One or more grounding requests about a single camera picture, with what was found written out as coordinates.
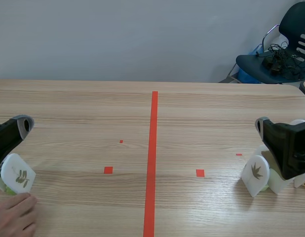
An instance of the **red tape line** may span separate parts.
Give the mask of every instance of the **red tape line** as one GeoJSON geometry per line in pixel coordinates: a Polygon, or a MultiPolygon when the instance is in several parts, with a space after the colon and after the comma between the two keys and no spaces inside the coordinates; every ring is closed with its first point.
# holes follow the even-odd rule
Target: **red tape line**
{"type": "Polygon", "coordinates": [[[146,199],[144,216],[144,237],[154,237],[154,209],[156,186],[156,147],[157,147],[158,91],[152,92],[152,111],[149,131],[146,199]]]}

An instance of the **wood grain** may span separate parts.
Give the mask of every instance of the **wood grain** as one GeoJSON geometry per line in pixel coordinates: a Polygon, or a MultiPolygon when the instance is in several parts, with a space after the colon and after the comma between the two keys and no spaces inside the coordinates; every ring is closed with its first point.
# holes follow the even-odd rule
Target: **wood grain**
{"type": "Polygon", "coordinates": [[[297,88],[0,80],[0,123],[17,114],[36,121],[14,152],[37,172],[37,237],[143,235],[152,91],[159,92],[156,237],[305,236],[305,188],[252,198],[239,180],[262,143],[257,118],[305,119],[297,88]]]}

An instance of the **black chair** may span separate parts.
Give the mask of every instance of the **black chair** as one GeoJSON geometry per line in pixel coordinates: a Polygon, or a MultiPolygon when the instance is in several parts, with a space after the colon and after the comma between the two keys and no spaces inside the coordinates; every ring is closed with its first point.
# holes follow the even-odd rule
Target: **black chair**
{"type": "Polygon", "coordinates": [[[270,52],[260,54],[259,57],[257,55],[240,55],[236,62],[243,71],[262,83],[277,84],[303,81],[305,80],[305,2],[297,3],[288,10],[281,24],[273,27],[265,35],[262,43],[263,47],[266,36],[277,26],[279,26],[279,32],[289,40],[286,48],[287,52],[304,59],[303,62],[298,61],[298,59],[291,59],[293,63],[296,64],[297,62],[303,71],[302,78],[275,75],[271,70],[264,67],[262,61],[265,57],[271,55],[270,52]]]}

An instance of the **leaf logo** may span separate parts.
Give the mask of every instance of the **leaf logo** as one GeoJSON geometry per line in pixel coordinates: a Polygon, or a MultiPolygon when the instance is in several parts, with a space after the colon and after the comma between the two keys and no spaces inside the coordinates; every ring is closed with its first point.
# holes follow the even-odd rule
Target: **leaf logo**
{"type": "Polygon", "coordinates": [[[20,172],[19,172],[19,174],[18,174],[18,177],[16,178],[16,182],[17,183],[19,183],[19,184],[22,184],[24,181],[25,181],[25,183],[24,183],[24,185],[23,185],[23,188],[25,188],[26,187],[26,185],[28,184],[28,181],[29,181],[29,179],[27,179],[26,177],[27,177],[27,175],[28,175],[28,173],[27,173],[27,171],[26,170],[20,170],[20,172]]]}
{"type": "Polygon", "coordinates": [[[260,177],[263,177],[262,175],[259,174],[260,168],[261,166],[259,168],[256,168],[256,163],[253,167],[251,166],[252,174],[256,179],[260,179],[260,177]]]}

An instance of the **blue bag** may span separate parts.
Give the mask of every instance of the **blue bag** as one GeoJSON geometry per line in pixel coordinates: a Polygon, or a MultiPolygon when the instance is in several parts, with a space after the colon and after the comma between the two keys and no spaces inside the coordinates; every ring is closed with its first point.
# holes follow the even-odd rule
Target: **blue bag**
{"type": "MultiPolygon", "coordinates": [[[[263,53],[262,44],[259,44],[249,55],[255,55],[256,52],[258,52],[259,54],[263,53]]],[[[252,76],[245,73],[242,69],[239,69],[238,80],[242,83],[249,83],[249,84],[260,84],[261,83],[257,79],[255,79],[252,76]]]]}

